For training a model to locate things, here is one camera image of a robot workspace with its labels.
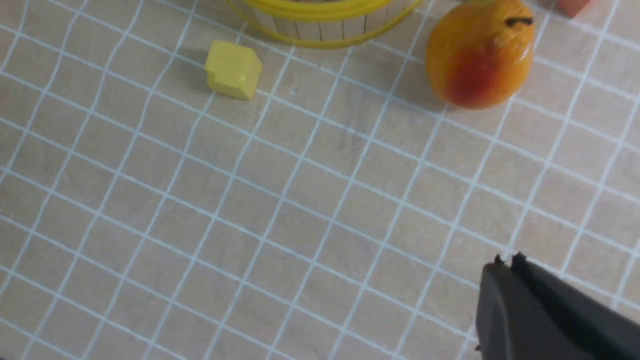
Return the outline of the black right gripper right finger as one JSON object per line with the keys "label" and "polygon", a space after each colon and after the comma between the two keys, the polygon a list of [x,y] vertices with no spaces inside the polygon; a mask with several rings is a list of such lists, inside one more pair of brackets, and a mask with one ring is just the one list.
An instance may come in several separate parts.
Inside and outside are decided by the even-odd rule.
{"label": "black right gripper right finger", "polygon": [[638,360],[639,325],[558,276],[530,263],[521,252],[510,270],[541,303],[563,335],[591,360]]}

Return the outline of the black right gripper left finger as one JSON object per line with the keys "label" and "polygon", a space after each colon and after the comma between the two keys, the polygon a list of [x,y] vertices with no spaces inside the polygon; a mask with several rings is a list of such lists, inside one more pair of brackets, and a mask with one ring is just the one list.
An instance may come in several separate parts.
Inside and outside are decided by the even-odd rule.
{"label": "black right gripper left finger", "polygon": [[590,360],[500,255],[483,266],[475,328],[484,360]]}

